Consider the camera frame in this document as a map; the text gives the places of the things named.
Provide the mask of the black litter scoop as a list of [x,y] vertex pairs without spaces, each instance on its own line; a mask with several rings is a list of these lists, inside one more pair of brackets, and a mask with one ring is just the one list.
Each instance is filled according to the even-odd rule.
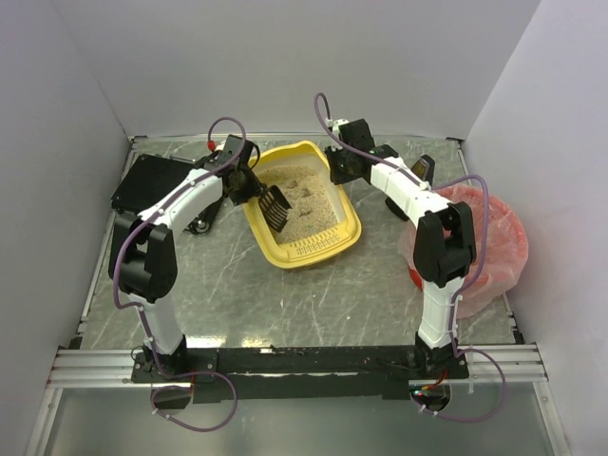
[[281,190],[276,185],[261,184],[257,204],[268,227],[280,233],[286,226],[292,209]]

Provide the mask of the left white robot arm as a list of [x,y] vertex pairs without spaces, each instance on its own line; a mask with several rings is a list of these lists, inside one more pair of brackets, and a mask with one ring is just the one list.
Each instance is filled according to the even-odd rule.
[[112,197],[117,217],[108,275],[114,304],[137,312],[144,361],[165,378],[195,367],[171,301],[179,273],[178,236],[224,198],[242,204],[267,189],[253,173],[261,158],[254,142],[230,135],[221,144],[208,144],[210,155],[194,162],[140,156]]

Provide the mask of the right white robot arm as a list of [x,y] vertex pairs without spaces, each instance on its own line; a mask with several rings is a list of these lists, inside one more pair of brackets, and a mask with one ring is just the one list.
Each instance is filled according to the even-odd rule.
[[327,119],[321,124],[337,144],[325,151],[332,182],[365,180],[413,224],[412,258],[423,283],[415,346],[428,364],[444,364],[453,356],[457,295],[477,256],[471,209],[433,191],[392,147],[377,145],[365,120]]

